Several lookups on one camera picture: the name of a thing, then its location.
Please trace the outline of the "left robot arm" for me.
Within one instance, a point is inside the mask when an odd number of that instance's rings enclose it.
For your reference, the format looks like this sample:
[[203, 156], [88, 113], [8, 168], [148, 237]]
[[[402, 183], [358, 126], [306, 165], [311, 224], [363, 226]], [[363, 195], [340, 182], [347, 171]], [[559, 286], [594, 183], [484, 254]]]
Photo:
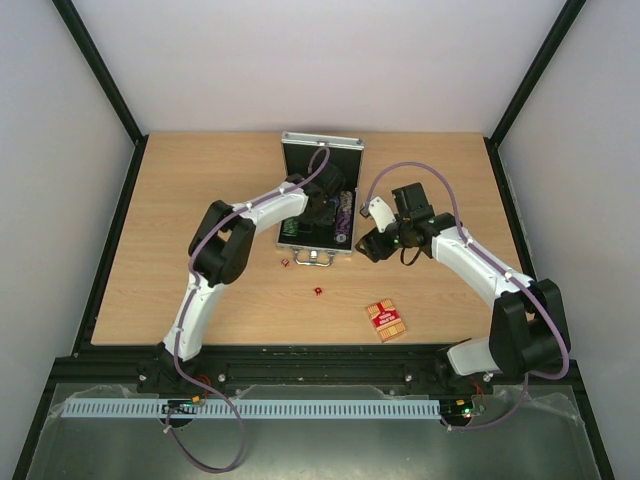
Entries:
[[226, 287], [244, 272], [255, 237], [289, 218], [321, 218], [345, 184], [340, 170], [328, 164], [306, 178], [290, 175], [275, 189], [244, 203], [212, 203], [189, 246], [188, 285], [164, 337], [165, 350], [181, 362], [199, 355], [213, 311]]

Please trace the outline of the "red card deck box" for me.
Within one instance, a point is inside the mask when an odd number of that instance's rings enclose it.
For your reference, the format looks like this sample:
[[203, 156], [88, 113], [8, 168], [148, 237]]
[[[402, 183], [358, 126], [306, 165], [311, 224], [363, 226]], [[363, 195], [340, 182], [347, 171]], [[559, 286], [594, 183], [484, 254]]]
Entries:
[[407, 327], [391, 299], [372, 303], [365, 311], [381, 343], [389, 342], [407, 332]]

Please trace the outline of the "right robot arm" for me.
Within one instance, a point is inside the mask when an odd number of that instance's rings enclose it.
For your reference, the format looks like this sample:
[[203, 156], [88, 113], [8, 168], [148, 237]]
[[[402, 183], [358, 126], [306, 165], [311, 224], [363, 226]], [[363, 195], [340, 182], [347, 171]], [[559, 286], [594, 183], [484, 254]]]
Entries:
[[395, 204], [380, 197], [361, 213], [374, 228], [356, 244], [372, 262], [416, 249], [457, 274], [492, 311], [489, 334], [451, 346], [436, 367], [436, 379], [455, 392], [471, 374], [532, 374], [557, 380], [569, 370], [570, 341], [559, 287], [509, 267], [476, 242], [459, 219], [435, 213], [421, 184], [393, 190]]

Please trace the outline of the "aluminium poker case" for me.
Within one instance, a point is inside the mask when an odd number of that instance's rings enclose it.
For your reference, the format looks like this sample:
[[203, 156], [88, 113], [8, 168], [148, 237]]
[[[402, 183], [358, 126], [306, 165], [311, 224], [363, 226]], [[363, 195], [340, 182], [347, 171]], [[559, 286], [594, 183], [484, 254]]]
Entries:
[[277, 246], [292, 252], [298, 265], [329, 267], [338, 255], [353, 253], [359, 179], [365, 150], [362, 138], [283, 132], [282, 152], [289, 176], [307, 177], [322, 163], [313, 154], [329, 149], [329, 162], [306, 189], [305, 211], [281, 222]]

